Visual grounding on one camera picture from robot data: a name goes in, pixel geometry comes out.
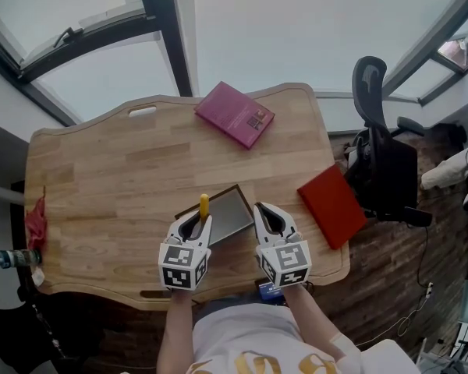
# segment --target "white tag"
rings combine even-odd
[[[34,284],[37,287],[40,287],[45,280],[45,275],[43,270],[40,267],[35,268],[33,274],[31,274],[31,278],[33,279]]]

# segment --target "gold lettering on shirt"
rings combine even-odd
[[[255,366],[256,374],[265,374],[266,363],[271,366],[274,374],[281,374],[281,367],[279,366],[277,358],[267,355],[259,355],[252,351],[243,352],[234,361],[238,374],[253,374],[253,371],[251,371],[248,361],[246,360],[246,357],[250,357],[249,355],[256,356],[253,358],[253,365]]]
[[[189,371],[188,373],[189,374],[211,374],[211,372],[209,371],[204,371],[204,370],[200,370],[200,371],[196,371],[198,370],[200,367],[202,367],[203,365],[206,365],[207,363],[211,362],[211,359],[210,360],[207,360],[205,362],[199,362],[199,363],[194,363],[193,365],[191,365],[189,367]]]
[[[316,364],[312,362],[312,357],[317,358],[319,362],[322,364]],[[322,360],[319,356],[317,356],[315,353],[306,356],[305,358],[302,359],[302,361],[298,364],[298,368],[303,374],[314,374],[317,372],[318,369],[321,367],[326,368],[326,374],[336,374],[336,367],[333,362],[328,362],[326,360]]]

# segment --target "forearm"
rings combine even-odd
[[[158,374],[185,374],[194,363],[191,302],[190,292],[173,291],[158,355]]]
[[[336,361],[342,358],[344,354],[330,342],[339,334],[339,330],[322,312],[312,295],[301,285],[284,287],[282,292],[305,343],[331,355]]]

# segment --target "dark wooden floor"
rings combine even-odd
[[[342,147],[351,139],[351,136],[331,138],[335,159],[343,169]],[[420,175],[456,152],[444,129],[432,131],[424,139],[406,135],[401,139],[418,149]],[[434,215],[420,271],[422,283],[434,283],[433,295],[403,337],[397,336],[396,327],[378,339],[396,340],[410,355],[417,353],[423,337],[428,338],[430,349],[438,339],[449,345],[456,336],[468,269],[468,214],[461,207],[465,190],[461,184],[454,189],[420,192],[419,208]],[[419,297],[424,295],[416,279],[424,240],[423,228],[369,220],[350,240],[349,276],[338,283],[316,287],[318,304],[356,343],[385,331],[413,311]],[[163,312],[141,312],[89,295],[79,298],[93,320],[105,329],[101,351],[88,359],[84,372],[154,372],[165,323]]]

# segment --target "open box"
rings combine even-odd
[[[192,206],[176,214],[175,219],[179,219],[193,210],[199,210],[199,208],[200,204]],[[210,197],[209,213],[213,219],[209,246],[224,241],[254,225],[253,212],[239,185],[234,185]]]

